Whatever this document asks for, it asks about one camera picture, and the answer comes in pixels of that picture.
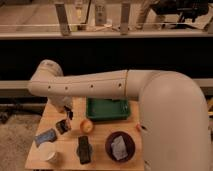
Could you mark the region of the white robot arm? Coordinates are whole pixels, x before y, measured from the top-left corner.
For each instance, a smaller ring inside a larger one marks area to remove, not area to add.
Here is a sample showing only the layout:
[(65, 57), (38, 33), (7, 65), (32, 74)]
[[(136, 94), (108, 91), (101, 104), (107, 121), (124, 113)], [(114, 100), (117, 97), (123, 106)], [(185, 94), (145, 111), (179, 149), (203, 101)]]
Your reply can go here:
[(58, 63), (43, 60), (28, 90), (58, 109), (70, 97), (135, 100), (145, 171), (211, 170), (207, 102), (200, 86), (182, 73), (120, 70), (65, 76)]

